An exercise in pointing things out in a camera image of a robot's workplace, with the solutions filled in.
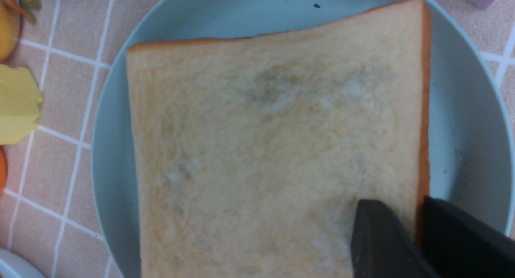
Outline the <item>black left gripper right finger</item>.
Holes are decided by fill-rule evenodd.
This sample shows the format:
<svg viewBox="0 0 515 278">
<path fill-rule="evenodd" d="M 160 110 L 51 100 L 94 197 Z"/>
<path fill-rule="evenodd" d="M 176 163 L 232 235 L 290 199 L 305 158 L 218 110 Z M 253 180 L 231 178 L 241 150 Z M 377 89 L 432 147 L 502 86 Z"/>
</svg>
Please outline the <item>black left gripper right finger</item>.
<svg viewBox="0 0 515 278">
<path fill-rule="evenodd" d="M 423 257 L 442 278 L 513 278 L 515 243 L 455 205 L 426 197 Z"/>
</svg>

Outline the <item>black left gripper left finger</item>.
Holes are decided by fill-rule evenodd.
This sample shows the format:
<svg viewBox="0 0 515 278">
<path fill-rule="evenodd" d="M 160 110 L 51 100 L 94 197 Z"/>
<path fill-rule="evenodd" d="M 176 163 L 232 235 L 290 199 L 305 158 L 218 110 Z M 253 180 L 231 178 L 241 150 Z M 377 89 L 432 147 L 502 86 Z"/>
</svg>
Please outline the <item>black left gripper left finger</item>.
<svg viewBox="0 0 515 278">
<path fill-rule="evenodd" d="M 385 203 L 357 203 L 351 239 L 355 278 L 439 278 Z"/>
</svg>

